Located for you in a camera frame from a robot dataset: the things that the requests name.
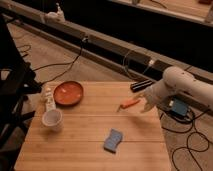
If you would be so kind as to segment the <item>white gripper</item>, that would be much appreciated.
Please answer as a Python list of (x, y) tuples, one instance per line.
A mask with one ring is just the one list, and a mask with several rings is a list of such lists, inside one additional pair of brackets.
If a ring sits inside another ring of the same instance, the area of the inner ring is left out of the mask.
[(159, 104), (166, 99), (170, 93), (170, 88), (164, 83), (163, 80), (160, 80), (147, 87), (145, 89), (145, 93), (138, 93), (133, 99), (144, 97), (147, 99), (147, 102), (144, 104), (143, 109), (141, 110), (141, 113), (145, 113), (150, 111), (154, 107), (154, 104)]

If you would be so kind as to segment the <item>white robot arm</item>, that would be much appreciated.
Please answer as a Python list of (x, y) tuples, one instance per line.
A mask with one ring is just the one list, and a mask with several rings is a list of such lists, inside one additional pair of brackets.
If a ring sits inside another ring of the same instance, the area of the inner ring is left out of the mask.
[(189, 72), (171, 66), (164, 70), (162, 79), (136, 94), (135, 99), (145, 98), (142, 112), (151, 110), (166, 98), (186, 92), (213, 110), (213, 85), (196, 79)]

